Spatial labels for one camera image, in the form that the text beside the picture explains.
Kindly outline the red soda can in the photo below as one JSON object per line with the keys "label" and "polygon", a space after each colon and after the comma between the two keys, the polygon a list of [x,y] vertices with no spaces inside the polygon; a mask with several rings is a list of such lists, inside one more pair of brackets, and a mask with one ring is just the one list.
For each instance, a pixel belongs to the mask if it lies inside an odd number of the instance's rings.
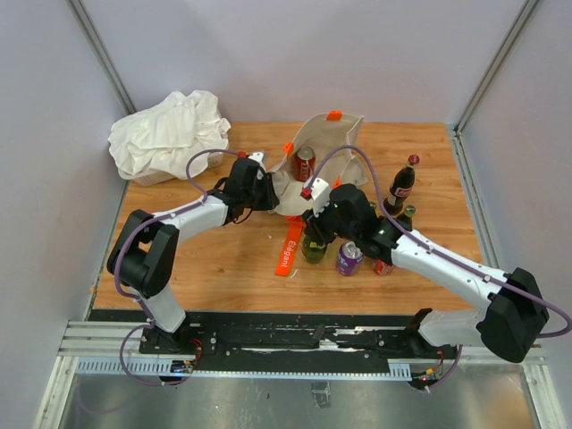
{"label": "red soda can", "polygon": [[392,272],[394,265],[386,263],[380,259],[375,259],[372,260],[371,268],[378,275],[386,276]]}
{"label": "red soda can", "polygon": [[309,146],[300,147],[294,155],[294,178],[305,182],[314,174],[315,151]]}

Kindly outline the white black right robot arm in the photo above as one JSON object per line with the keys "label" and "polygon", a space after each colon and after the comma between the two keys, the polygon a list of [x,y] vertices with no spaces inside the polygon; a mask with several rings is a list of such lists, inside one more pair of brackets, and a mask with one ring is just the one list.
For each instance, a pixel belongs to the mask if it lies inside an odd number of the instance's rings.
{"label": "white black right robot arm", "polygon": [[522,268],[506,273],[462,257],[429,240],[411,226],[378,215],[365,193],[353,184],[333,189],[317,180],[301,196],[306,232],[319,243],[351,241],[366,256],[417,273],[456,293],[470,311],[423,309],[405,335],[407,351],[423,358],[437,346],[486,347],[520,363],[549,320],[534,276]]}

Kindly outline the brown cola glass bottle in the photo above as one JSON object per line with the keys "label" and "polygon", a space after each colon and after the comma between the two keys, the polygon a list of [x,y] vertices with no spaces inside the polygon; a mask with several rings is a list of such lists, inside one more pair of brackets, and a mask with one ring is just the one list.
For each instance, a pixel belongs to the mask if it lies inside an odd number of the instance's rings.
{"label": "brown cola glass bottle", "polygon": [[406,164],[395,175],[388,196],[383,201],[383,207],[389,215],[398,215],[409,197],[416,180],[416,167],[420,157],[410,155]]}

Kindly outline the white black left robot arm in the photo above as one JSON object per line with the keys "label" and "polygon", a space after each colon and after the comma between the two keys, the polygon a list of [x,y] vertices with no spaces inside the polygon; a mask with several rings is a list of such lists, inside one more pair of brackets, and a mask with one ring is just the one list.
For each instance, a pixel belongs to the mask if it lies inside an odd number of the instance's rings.
{"label": "white black left robot arm", "polygon": [[155,214],[132,212],[114,244],[106,268],[116,289],[141,305],[150,324],[161,330],[162,345],[174,354],[191,343],[191,331],[182,326],[186,313],[169,285],[177,247],[254,211],[274,209],[279,199],[264,160],[263,152],[240,155],[227,177],[187,205]]}

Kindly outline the purple soda can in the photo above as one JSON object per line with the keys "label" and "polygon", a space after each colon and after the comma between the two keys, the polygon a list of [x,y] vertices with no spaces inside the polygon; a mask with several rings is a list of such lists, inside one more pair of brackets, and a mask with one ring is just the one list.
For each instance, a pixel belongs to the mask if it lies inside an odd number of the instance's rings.
{"label": "purple soda can", "polygon": [[355,275],[365,255],[362,250],[356,245],[354,241],[347,241],[339,248],[338,257],[336,261],[336,270],[344,276]]}

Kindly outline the beige canvas tote bag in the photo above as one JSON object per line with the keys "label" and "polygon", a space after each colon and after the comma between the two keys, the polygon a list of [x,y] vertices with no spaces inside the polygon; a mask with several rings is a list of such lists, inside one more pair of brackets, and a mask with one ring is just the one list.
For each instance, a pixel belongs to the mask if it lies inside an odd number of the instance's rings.
{"label": "beige canvas tote bag", "polygon": [[368,182],[366,170],[361,161],[344,146],[357,144],[357,137],[364,118],[341,111],[318,114],[309,119],[299,130],[294,140],[283,147],[284,157],[270,169],[273,188],[279,199],[273,210],[288,219],[290,229],[282,249],[275,273],[288,276],[293,267],[297,251],[302,251],[306,234],[303,231],[301,216],[312,209],[310,201],[300,196],[303,184],[294,178],[294,155],[300,147],[309,146],[315,151],[315,169],[328,154],[326,162],[317,178],[327,181],[333,187],[351,183],[356,186]]}

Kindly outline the green glass bottle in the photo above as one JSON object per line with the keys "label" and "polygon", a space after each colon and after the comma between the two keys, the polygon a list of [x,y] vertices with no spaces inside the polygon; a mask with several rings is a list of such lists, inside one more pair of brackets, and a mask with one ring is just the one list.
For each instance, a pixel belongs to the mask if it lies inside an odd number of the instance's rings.
{"label": "green glass bottle", "polygon": [[370,207],[370,213],[374,216],[377,216],[377,213],[376,213],[377,204],[374,201],[369,201],[368,204]]}
{"label": "green glass bottle", "polygon": [[320,243],[316,238],[306,235],[302,242],[302,253],[309,264],[320,263],[327,251],[327,245]]}
{"label": "green glass bottle", "polygon": [[413,229],[413,218],[416,214],[416,207],[407,205],[397,216],[397,220],[405,225],[410,231]]}

